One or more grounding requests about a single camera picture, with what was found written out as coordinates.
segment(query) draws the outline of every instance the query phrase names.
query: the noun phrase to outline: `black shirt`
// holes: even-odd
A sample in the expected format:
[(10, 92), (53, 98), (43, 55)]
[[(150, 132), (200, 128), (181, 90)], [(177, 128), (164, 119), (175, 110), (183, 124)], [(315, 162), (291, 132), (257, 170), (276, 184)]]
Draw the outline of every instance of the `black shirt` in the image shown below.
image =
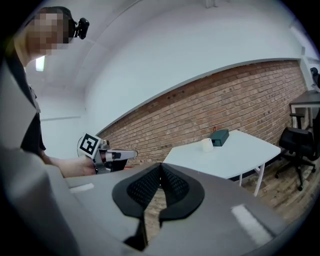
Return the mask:
[[(5, 60), (21, 91), (27, 97), (30, 103), (36, 108), (32, 98), (31, 89), (27, 83), (24, 66), (20, 62), (16, 50), (13, 50), (10, 54), (7, 54), (5, 56)], [(30, 126), (28, 127), (24, 135), (21, 148), (25, 151), (37, 154), (38, 156), (41, 156), (41, 151), (46, 150), (46, 147), (42, 141), (39, 113), (35, 114)]]

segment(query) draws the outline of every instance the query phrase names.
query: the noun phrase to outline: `white table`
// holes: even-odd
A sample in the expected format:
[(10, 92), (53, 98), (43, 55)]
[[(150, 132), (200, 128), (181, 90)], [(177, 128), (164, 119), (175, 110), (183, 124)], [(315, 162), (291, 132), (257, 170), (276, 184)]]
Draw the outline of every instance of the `white table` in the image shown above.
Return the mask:
[(254, 191), (257, 196), (264, 175), (265, 163), (280, 154), (280, 148), (264, 140), (233, 130), (223, 146), (203, 152), (201, 141), (171, 149), (163, 161), (167, 164), (190, 168), (202, 173), (229, 179), (255, 170), (259, 174)]

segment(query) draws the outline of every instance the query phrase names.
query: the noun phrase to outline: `red brick wall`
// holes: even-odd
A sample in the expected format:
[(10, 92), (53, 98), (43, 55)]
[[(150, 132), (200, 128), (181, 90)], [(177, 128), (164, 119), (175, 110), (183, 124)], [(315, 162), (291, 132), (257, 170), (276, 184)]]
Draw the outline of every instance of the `red brick wall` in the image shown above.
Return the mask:
[(207, 138), (214, 126), (238, 129), (277, 144), (292, 122), (289, 102), (305, 90), (297, 61), (240, 66), (174, 89), (99, 136), (114, 149), (138, 151), (128, 166), (162, 162), (172, 147)]

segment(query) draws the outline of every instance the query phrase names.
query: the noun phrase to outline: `hand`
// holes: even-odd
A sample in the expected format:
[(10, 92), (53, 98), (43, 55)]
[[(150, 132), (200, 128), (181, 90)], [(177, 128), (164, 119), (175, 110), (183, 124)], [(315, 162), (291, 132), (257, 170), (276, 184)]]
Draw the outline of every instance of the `hand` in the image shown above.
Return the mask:
[(96, 174), (94, 163), (85, 155), (73, 159), (58, 159), (49, 157), (42, 151), (41, 158), (45, 164), (58, 167), (64, 178)]
[(95, 175), (95, 165), (85, 155), (74, 159), (61, 159), (58, 165), (64, 178)]

